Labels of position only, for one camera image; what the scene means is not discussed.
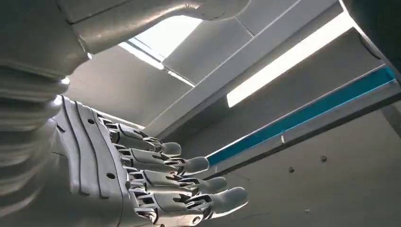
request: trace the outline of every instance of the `blue light strip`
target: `blue light strip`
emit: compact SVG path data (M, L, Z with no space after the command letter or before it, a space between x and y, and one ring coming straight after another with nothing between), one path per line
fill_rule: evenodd
M208 157L210 165L216 165L219 162L229 159L241 152L247 151L248 149L257 146L284 131L303 124L316 116L369 93L393 80L395 80L394 73L389 68L378 69L348 86L323 97L309 106L296 111L273 124L265 126L260 130L254 131L238 142L214 153Z

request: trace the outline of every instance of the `ceiling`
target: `ceiling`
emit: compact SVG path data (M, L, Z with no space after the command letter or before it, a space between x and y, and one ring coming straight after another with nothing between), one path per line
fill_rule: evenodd
M163 61L191 86L116 46L81 65L66 93L159 135L175 130L213 94L291 37L336 0L252 0L236 18L203 21Z
M225 175L249 203L199 226L399 226L400 146L381 111L372 112Z

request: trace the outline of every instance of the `bolt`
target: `bolt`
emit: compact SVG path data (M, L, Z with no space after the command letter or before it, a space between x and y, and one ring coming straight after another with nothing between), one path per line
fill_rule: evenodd
M322 162L326 162L326 161L327 161L327 157L326 157L326 156L322 156L322 157L320 157L320 160L321 160Z

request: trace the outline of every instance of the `ceiling light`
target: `ceiling light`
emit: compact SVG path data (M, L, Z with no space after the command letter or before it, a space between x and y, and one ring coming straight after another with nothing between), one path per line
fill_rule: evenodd
M135 38L167 58L201 22L187 16L170 17Z
M104 112L101 112L101 111L98 111L98 110L95 110L95 111L98 112L103 117L110 119L111 121L116 121L117 123L123 123L123 124L126 124L127 126L135 128L135 129L140 129L140 130L145 129L145 127L142 126L142 125L138 125L138 124L129 122L127 120L115 117L113 115L110 115L110 114L107 114L107 113L104 113Z
M170 74L171 76L173 76L173 77L179 79L180 81L182 81L182 82L188 84L189 86L195 87L195 85L194 85L193 83L191 83L189 80L185 79L184 77L178 75L177 73L175 73L175 72L173 72L173 71L168 71L167 73Z
M136 49L135 47L131 46L128 43L120 43L118 44L120 47L124 48L126 51L132 53L133 55L135 55L136 57L138 57L139 59L141 59L142 61L148 63L149 65L159 69L159 70L163 70L164 66L163 64L161 64L160 62L156 61L155 59L153 59L152 57L150 57L149 55L147 55L146 53Z
M351 17L343 12L313 32L269 65L251 76L227 94L228 106L233 107L302 60L306 59L353 27Z

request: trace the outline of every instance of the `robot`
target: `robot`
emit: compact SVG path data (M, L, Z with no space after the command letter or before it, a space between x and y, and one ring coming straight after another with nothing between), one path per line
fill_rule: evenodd
M5 0L0 3L0 226L183 227L247 203L204 157L61 96L96 54L161 20L235 16L248 0Z

